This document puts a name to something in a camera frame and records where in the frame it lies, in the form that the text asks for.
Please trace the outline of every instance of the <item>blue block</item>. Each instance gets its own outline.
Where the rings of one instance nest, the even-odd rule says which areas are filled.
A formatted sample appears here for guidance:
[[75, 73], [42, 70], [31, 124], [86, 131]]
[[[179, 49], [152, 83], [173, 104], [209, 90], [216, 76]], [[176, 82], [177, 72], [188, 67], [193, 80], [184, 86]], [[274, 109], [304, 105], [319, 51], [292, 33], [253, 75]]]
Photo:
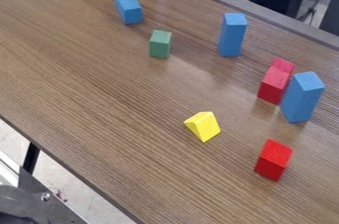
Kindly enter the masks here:
[[143, 21], [143, 10], [138, 0], [114, 0], [124, 24], [135, 24]]
[[288, 122], [296, 123], [308, 120], [324, 88], [324, 83], [313, 71], [295, 74], [281, 105], [282, 112]]
[[247, 29], [244, 14], [225, 14], [218, 49], [221, 56], [238, 56]]

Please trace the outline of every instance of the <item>red cube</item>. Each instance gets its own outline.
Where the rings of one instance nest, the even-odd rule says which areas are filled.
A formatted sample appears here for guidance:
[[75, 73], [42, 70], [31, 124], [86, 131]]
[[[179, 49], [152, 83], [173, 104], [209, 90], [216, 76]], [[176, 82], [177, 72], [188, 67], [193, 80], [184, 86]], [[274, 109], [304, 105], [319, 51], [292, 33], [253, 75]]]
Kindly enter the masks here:
[[293, 150], [282, 143], [268, 139], [258, 158], [255, 172], [279, 181], [288, 165]]
[[295, 68], [294, 63], [284, 60], [280, 57], [274, 58], [271, 63], [271, 66], [283, 70], [284, 72], [287, 72], [289, 74], [289, 78], [291, 78]]
[[271, 66], [260, 85], [258, 97], [276, 105], [280, 104], [288, 81], [287, 72]]

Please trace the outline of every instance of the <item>block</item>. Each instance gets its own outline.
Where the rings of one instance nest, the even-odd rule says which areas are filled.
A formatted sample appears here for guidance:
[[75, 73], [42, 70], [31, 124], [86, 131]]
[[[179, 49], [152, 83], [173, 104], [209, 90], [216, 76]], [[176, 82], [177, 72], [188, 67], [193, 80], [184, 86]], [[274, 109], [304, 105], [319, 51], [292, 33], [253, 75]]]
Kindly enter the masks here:
[[260, 84], [258, 97], [276, 105], [280, 104], [288, 81], [287, 72], [271, 66]]
[[271, 66], [287, 72], [289, 74], [289, 78], [292, 77], [295, 68], [294, 63], [284, 60], [280, 57], [275, 57], [271, 63]]
[[220, 133], [220, 128], [213, 112], [199, 112], [183, 122], [202, 142], [206, 142]]
[[136, 24], [143, 21], [143, 10], [138, 0], [114, 0], [114, 2], [124, 24]]
[[154, 30], [150, 38], [150, 56], [166, 58], [170, 56], [171, 32]]
[[259, 155], [255, 172], [279, 181], [286, 169], [293, 150], [275, 140], [268, 139]]
[[324, 89], [324, 83], [315, 72], [295, 74], [281, 105], [282, 112], [288, 122], [296, 123], [309, 120]]
[[225, 14], [218, 49], [221, 56], [238, 56], [246, 34], [247, 20], [244, 14]]

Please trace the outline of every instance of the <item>yellow triangular block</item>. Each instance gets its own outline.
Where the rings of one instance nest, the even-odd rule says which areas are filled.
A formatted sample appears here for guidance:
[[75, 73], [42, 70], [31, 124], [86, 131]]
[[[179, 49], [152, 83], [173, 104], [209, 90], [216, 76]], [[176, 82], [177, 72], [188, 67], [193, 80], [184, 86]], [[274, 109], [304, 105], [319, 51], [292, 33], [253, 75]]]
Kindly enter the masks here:
[[183, 122], [202, 142], [206, 142], [220, 133], [220, 127], [213, 112], [199, 112]]

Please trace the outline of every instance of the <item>green block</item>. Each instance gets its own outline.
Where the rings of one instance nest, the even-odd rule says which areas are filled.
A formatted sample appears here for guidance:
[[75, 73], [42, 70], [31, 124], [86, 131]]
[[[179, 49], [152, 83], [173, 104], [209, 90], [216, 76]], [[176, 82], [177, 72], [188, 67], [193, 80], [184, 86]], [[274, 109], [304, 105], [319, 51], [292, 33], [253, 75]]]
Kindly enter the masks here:
[[150, 56], [166, 58], [170, 56], [171, 32], [154, 30], [150, 38]]

